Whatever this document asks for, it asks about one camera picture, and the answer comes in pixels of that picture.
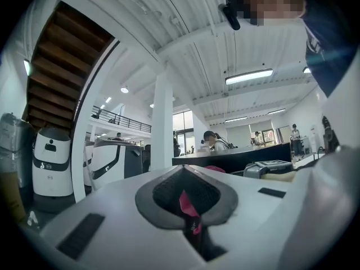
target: staircase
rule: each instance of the staircase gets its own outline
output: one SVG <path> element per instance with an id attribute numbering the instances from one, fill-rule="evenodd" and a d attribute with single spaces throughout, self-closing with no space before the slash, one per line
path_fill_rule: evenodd
<path id="1" fill-rule="evenodd" d="M 38 131 L 71 133 L 81 91 L 113 37 L 60 2 L 38 40 L 28 80 L 25 119 Z"/>

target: reception counter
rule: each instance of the reception counter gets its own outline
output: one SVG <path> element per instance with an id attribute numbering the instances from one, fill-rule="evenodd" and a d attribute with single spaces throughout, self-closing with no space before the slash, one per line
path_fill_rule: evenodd
<path id="1" fill-rule="evenodd" d="M 196 165 L 200 167 L 216 166 L 226 173 L 242 171 L 253 162 L 282 160 L 291 162 L 290 143 L 269 147 L 245 147 L 218 152 L 199 152 L 173 158 L 175 165 Z"/>

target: column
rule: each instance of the column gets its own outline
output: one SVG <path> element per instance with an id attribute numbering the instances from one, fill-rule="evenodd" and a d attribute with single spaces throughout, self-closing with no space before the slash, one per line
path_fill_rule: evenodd
<path id="1" fill-rule="evenodd" d="M 194 113 L 192 113 L 193 120 L 193 133 L 195 136 L 195 150 L 199 150 L 201 147 L 201 140 L 204 139 L 204 133 L 209 130 L 209 128 L 202 123 Z"/>
<path id="2" fill-rule="evenodd" d="M 90 135 L 90 141 L 91 142 L 95 142 L 95 132 L 96 132 L 96 126 L 92 125 L 91 135 Z"/>
<path id="3" fill-rule="evenodd" d="M 156 79 L 151 127 L 151 170 L 173 165 L 173 87 L 165 71 Z"/>

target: red object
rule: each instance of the red object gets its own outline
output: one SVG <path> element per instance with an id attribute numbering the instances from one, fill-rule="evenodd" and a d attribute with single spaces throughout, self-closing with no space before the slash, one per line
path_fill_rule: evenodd
<path id="1" fill-rule="evenodd" d="M 206 166 L 205 169 L 214 170 L 214 171 L 221 172 L 221 173 L 226 173 L 225 170 L 223 170 L 219 167 L 216 167 L 216 166 Z"/>
<path id="2" fill-rule="evenodd" d="M 185 190 L 182 191 L 182 194 L 179 198 L 179 202 L 180 202 L 180 208 L 181 211 L 183 211 L 185 214 L 191 216 L 191 217 L 200 217 L 196 211 L 196 209 L 194 208 L 194 206 L 192 206 L 189 197 L 187 196 Z M 201 232 L 201 223 L 199 224 L 199 226 L 197 228 L 195 228 L 193 230 L 193 234 L 197 235 L 200 234 Z"/>

